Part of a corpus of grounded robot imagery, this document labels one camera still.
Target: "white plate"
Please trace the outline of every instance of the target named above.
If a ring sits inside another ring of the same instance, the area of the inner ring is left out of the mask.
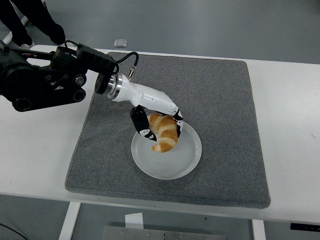
[[[198,164],[202,146],[196,131],[183,123],[177,145],[170,151],[160,153],[151,150],[157,144],[139,133],[135,133],[131,152],[136,165],[146,174],[156,179],[172,180],[190,173]]]

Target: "gray mat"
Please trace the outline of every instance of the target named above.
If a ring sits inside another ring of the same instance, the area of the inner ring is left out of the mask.
[[[118,60],[123,55],[112,53]],[[128,74],[133,59],[120,65]],[[266,208],[270,196],[248,68],[236,60],[140,55],[136,83],[165,92],[198,133],[202,156],[188,175],[160,180],[131,154],[128,102],[95,94],[65,187],[75,193],[196,205]]]

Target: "cable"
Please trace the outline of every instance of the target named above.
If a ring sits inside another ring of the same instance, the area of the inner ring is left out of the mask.
[[[64,46],[65,46],[67,49],[68,49],[67,43],[72,43],[73,45],[76,45],[77,47],[79,47],[79,44],[77,44],[76,42],[70,41],[70,40],[65,40]]]
[[[25,240],[28,240],[25,236],[23,236],[21,233],[17,232],[16,230],[13,230],[11,227],[8,227],[2,223],[0,223],[1,226],[7,228],[7,229],[10,229],[11,231],[15,232],[16,234],[19,234],[21,237],[23,237]]]
[[[135,61],[134,61],[134,64],[133,64],[133,67],[131,68],[130,70],[130,75],[132,77],[132,74],[134,73],[135,71],[135,68],[138,64],[138,61],[139,61],[139,54],[135,51],[132,51],[130,53],[128,53],[127,55],[125,55],[123,58],[121,58],[120,60],[118,61],[115,61],[116,65],[116,70],[112,73],[112,74],[117,74],[119,72],[119,64],[122,63],[124,60],[126,60],[127,58],[131,57],[132,55],[135,55]]]
[[[132,55],[135,55],[135,61],[134,61],[134,66],[136,67],[139,61],[139,54],[135,51],[132,51],[130,53],[128,53],[127,55],[125,55],[123,58],[121,58],[118,61],[115,61],[117,64],[122,63],[124,60],[126,60],[127,58],[131,57]]]

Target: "black pants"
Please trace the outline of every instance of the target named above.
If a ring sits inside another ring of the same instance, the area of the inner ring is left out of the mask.
[[[41,32],[49,36],[55,44],[61,45],[65,42],[64,29],[55,23],[50,13],[41,0],[11,0],[20,12],[25,15]],[[10,0],[0,0],[0,21],[12,32],[12,41],[21,46],[32,44],[32,39],[21,23]]]

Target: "white table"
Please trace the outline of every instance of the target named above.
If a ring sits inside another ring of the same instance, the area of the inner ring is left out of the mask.
[[[32,49],[50,52],[56,47],[37,45]],[[320,65],[242,60],[247,63],[252,85],[271,197],[268,208],[189,205],[67,191],[64,186],[67,170],[98,75],[92,71],[88,71],[83,87],[87,96],[80,103],[21,113],[0,96],[0,194],[320,224]],[[48,64],[36,59],[30,63]]]

